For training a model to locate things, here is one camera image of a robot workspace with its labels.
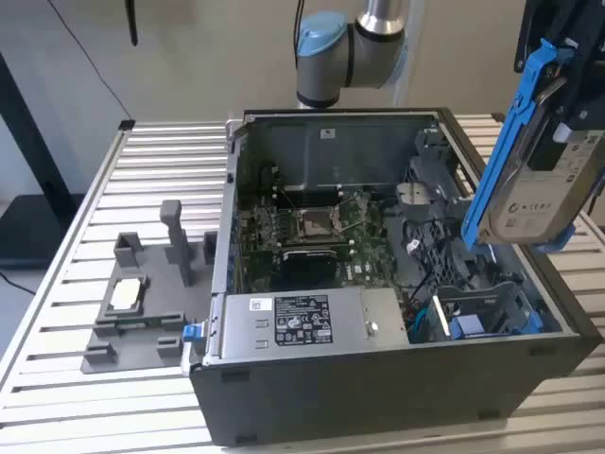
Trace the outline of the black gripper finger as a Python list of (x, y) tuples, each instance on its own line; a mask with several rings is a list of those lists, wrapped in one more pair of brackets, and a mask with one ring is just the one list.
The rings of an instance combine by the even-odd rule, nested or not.
[(551, 2), (527, 0), (514, 56), (513, 70), (522, 72), (528, 56), (540, 45), (551, 23)]
[(559, 49), (566, 83), (558, 117), (570, 129), (604, 127), (604, 3), (561, 1), (547, 33)]

